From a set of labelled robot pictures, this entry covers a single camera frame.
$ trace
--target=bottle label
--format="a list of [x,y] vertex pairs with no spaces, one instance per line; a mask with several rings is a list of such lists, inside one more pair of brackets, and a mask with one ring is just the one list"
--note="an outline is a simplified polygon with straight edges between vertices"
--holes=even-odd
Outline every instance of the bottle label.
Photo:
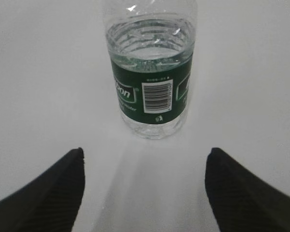
[[146,124],[164,124],[185,109],[192,57],[174,69],[139,73],[119,67],[112,61],[115,86],[122,112]]

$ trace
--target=brand logo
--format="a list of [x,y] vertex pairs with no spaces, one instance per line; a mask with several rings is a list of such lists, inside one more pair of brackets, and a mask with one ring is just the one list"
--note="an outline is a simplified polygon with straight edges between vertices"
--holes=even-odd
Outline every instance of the brand logo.
[[128,103],[136,103],[135,90],[131,86],[121,84],[115,79],[118,96]]

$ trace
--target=white table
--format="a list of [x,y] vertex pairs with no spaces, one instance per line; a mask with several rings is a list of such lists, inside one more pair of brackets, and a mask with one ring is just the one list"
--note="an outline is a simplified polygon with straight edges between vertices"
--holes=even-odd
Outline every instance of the white table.
[[74,232],[218,232],[215,146],[290,195],[290,0],[198,4],[187,122],[149,141],[119,116],[97,0],[0,0],[0,199],[79,146]]

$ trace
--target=barcode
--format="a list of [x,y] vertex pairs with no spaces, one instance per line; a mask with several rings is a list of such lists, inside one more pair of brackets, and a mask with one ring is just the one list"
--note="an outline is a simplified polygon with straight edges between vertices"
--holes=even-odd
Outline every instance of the barcode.
[[172,110],[173,80],[142,83],[144,112],[161,114]]

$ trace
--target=clear plastic bottle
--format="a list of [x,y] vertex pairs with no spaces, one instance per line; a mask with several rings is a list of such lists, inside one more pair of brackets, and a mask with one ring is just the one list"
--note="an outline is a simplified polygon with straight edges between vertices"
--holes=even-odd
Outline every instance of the clear plastic bottle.
[[104,0],[119,106],[141,137],[163,138],[185,122],[196,8],[195,0]]

